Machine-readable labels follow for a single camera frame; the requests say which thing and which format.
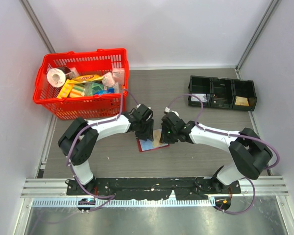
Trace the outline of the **red leather card holder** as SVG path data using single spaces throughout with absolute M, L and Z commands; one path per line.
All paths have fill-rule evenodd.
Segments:
M 169 144 L 161 143 L 161 145 L 158 148 L 154 148 L 152 145 L 153 141 L 151 141 L 151 140 L 146 140 L 146 141 L 137 140 L 137 142 L 138 142 L 138 148 L 139 148 L 140 152 L 146 152 L 146 151 L 156 150 L 159 148 L 169 147 Z

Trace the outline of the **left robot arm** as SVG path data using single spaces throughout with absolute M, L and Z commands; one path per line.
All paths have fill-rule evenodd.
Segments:
M 134 132 L 140 140 L 153 140 L 153 111 L 144 104 L 137 105 L 130 112 L 100 120 L 87 121 L 76 118 L 58 141 L 58 146 L 66 157 L 68 166 L 77 183 L 77 188 L 85 195 L 93 194 L 96 180 L 89 165 L 89 158 L 97 141 L 116 134 Z

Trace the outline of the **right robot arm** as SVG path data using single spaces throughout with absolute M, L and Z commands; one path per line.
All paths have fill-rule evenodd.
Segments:
M 161 118 L 161 143 L 188 142 L 208 145 L 229 153 L 233 163 L 220 167 L 211 178 L 216 193 L 226 192 L 229 186 L 242 178 L 258 179 L 273 154 L 250 128 L 225 131 L 209 128 L 196 121 L 185 123 L 176 112 Z

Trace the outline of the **white credit card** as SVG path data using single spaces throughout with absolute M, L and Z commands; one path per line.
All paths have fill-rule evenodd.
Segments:
M 153 142 L 152 145 L 154 148 L 158 148 L 161 145 L 161 129 L 153 131 Z

